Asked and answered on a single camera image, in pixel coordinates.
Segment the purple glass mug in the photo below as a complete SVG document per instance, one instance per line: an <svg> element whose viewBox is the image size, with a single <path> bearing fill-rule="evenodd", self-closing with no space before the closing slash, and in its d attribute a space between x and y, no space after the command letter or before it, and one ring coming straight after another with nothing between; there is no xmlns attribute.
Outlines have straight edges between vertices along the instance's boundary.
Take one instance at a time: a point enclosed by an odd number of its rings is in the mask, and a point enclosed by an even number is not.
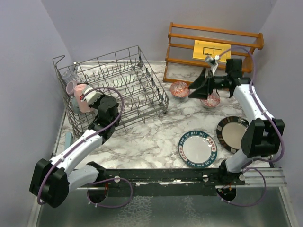
<svg viewBox="0 0 303 227"><path fill-rule="evenodd" d="M74 89L77 86L77 82L75 80L71 80L67 83L66 85L66 93L69 96L73 96L74 94Z"/></svg>

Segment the clear octagonal glass tumbler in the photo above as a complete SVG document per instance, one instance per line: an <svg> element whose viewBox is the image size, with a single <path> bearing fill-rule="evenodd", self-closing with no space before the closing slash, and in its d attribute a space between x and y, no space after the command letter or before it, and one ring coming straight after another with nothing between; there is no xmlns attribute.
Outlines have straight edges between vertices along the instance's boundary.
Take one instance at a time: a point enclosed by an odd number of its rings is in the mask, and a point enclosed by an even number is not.
<svg viewBox="0 0 303 227"><path fill-rule="evenodd" d="M70 81L78 81L79 76L72 70L67 70L62 74L62 79L68 83Z"/></svg>

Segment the grey-green ceramic mug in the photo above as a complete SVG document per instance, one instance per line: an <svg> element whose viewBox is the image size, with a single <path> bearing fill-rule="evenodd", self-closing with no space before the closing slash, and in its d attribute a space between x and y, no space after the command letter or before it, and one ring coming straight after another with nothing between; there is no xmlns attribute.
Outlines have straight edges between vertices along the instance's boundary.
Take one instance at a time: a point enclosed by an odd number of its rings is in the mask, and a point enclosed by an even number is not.
<svg viewBox="0 0 303 227"><path fill-rule="evenodd" d="M78 102L77 102L77 100L76 100L75 97L73 97L73 98L71 99L71 108L72 108L72 110L73 110L73 112L74 112L75 114L80 114L80 113L81 113L80 108L79 108L79 105L78 105Z"/></svg>

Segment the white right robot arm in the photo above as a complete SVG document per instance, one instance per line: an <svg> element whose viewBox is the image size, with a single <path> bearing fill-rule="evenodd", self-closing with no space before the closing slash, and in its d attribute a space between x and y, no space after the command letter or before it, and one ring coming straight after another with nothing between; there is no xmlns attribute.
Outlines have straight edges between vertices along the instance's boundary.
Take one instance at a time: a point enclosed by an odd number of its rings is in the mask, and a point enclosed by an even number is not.
<svg viewBox="0 0 303 227"><path fill-rule="evenodd" d="M207 72L202 70L198 78L189 85L193 92L189 98L207 99L213 90L228 89L230 96L236 98L249 122L241 139L241 148L219 168L217 179L228 185L241 174L244 167L255 160L266 161L277 152L284 152L283 131L285 123L267 112L254 89L252 80L242 75L242 60L228 59L225 76L215 76L219 56L207 56L205 62L210 65Z"/></svg>

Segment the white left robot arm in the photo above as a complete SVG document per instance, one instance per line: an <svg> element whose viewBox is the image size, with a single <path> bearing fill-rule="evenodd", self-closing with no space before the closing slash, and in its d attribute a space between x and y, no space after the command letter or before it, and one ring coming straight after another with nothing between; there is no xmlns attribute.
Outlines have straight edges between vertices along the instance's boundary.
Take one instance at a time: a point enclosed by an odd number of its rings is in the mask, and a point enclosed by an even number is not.
<svg viewBox="0 0 303 227"><path fill-rule="evenodd" d="M76 142L54 158L42 158L36 163L29 191L37 197L39 205L53 208L61 205L74 187L71 183L74 168L115 132L123 111L116 99L101 95L93 107L98 115Z"/></svg>

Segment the wooden shelf rack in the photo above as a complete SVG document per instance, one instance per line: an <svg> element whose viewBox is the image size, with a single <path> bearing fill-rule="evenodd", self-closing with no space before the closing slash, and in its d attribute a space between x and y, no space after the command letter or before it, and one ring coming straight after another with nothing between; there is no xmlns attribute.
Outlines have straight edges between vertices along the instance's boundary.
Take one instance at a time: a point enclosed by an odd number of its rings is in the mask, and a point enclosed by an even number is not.
<svg viewBox="0 0 303 227"><path fill-rule="evenodd" d="M173 32L173 30L175 29L249 37L253 38L254 42L248 43L227 40L217 37L177 34ZM171 79L167 77L168 65L170 63L209 68L208 64L206 63L207 57L212 57L218 61L217 68L219 70L224 70L227 68L227 59L233 56L242 57L242 72L250 73L253 70L252 58L250 56L254 53L255 50L262 50L263 47L264 37L262 33L241 32L171 22L168 31L168 47L165 56L166 63L163 81L169 83L174 83L177 81L176 79ZM170 57L171 48L191 50L193 54L193 59L186 60L180 57Z"/></svg>

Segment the red patterned bowl far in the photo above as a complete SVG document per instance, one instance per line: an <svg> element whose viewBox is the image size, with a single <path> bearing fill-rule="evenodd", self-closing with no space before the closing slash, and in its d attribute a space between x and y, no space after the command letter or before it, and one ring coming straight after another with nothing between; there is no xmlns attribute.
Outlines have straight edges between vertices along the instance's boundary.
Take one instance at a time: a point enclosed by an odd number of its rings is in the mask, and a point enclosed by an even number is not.
<svg viewBox="0 0 303 227"><path fill-rule="evenodd" d="M207 99L200 99L200 102L205 108L214 108L219 105L220 100L220 95L215 90L212 94L208 95Z"/></svg>

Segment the red patterned bowl near mug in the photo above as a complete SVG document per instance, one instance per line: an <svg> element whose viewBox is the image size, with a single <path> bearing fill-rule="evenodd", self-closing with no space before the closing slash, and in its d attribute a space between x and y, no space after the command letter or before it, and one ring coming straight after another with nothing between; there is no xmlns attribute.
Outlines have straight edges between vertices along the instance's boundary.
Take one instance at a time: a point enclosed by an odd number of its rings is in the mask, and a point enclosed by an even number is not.
<svg viewBox="0 0 303 227"><path fill-rule="evenodd" d="M188 84L183 81L176 81L170 86L171 94L176 98L185 98L189 95L190 89Z"/></svg>

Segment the yellow book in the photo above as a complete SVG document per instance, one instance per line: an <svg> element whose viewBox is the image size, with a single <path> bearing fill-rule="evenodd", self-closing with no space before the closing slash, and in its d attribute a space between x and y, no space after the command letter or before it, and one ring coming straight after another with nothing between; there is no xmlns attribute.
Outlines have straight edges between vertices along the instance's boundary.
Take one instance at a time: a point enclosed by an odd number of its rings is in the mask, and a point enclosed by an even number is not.
<svg viewBox="0 0 303 227"><path fill-rule="evenodd" d="M214 57L216 55L221 55L223 52L229 50L219 59L219 62L225 63L227 59L231 58L230 49L231 46L229 44L195 40L192 58L195 60L204 60L207 55Z"/></svg>

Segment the dark rimmed beige plate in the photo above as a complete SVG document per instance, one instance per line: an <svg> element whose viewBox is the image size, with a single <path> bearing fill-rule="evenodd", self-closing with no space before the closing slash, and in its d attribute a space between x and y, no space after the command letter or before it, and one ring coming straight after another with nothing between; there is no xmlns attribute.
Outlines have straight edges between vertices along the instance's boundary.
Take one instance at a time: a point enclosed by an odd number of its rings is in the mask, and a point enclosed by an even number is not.
<svg viewBox="0 0 303 227"><path fill-rule="evenodd" d="M249 122L242 117L225 117L216 127L216 136L227 151L235 154L241 148L241 139L248 126Z"/></svg>

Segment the green rimmed white plate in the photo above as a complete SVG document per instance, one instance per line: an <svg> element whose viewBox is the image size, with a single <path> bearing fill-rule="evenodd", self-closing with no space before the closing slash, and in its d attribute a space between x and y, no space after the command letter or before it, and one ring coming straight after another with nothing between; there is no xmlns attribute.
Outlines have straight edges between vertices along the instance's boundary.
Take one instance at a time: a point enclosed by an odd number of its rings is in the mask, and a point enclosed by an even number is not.
<svg viewBox="0 0 303 227"><path fill-rule="evenodd" d="M188 131L178 141L182 160L192 168L207 168L217 158L217 145L204 131Z"/></svg>

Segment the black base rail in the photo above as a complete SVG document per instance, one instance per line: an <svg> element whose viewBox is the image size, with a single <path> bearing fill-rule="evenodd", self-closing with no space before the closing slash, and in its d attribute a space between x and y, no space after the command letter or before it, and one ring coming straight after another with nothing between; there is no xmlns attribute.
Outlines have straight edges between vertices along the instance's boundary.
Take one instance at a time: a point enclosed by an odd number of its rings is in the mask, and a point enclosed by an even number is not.
<svg viewBox="0 0 303 227"><path fill-rule="evenodd" d="M87 163L97 169L96 181L113 177L128 180L133 196L215 196L217 186L244 185L240 173L228 174L220 168L177 168L177 169L106 169L95 162Z"/></svg>

